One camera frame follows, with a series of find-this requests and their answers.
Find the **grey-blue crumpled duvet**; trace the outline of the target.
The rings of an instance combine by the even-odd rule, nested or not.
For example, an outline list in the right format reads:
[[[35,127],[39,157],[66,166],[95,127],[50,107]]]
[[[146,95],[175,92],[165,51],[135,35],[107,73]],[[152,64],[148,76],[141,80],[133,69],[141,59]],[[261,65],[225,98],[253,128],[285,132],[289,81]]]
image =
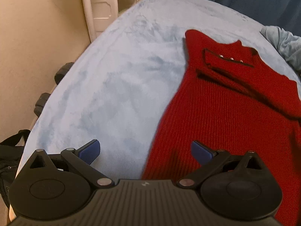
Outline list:
[[[278,26],[264,26],[260,33],[300,76],[300,36]]]

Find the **black bag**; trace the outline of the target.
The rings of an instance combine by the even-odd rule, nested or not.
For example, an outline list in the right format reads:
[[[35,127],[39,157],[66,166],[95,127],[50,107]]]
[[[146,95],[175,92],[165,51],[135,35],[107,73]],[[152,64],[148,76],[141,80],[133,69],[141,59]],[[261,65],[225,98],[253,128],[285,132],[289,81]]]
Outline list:
[[[9,187],[15,180],[24,152],[24,147],[18,146],[18,143],[22,139],[27,142],[30,132],[27,129],[19,130],[17,134],[8,137],[0,144],[1,196],[7,208],[10,207]]]

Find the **red knit sweater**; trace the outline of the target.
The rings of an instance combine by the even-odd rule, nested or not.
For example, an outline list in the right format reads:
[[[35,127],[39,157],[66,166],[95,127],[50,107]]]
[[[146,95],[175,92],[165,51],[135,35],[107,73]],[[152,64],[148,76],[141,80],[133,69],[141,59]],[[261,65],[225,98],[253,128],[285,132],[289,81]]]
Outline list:
[[[254,150],[283,192],[277,219],[300,225],[300,99],[297,83],[241,41],[185,33],[188,66],[165,110],[142,178],[177,181],[199,168],[194,140],[240,155]]]

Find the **light blue fleece bed sheet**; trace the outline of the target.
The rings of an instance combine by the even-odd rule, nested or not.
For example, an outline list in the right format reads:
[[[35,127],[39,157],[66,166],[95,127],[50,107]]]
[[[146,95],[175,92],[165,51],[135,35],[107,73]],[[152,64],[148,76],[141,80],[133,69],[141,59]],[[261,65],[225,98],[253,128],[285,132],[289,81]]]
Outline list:
[[[93,167],[113,180],[140,178],[157,125],[187,67],[185,32],[240,40],[276,72],[299,82],[262,36],[262,25],[209,0],[141,0],[89,45],[55,88],[25,144],[60,153],[97,139]]]

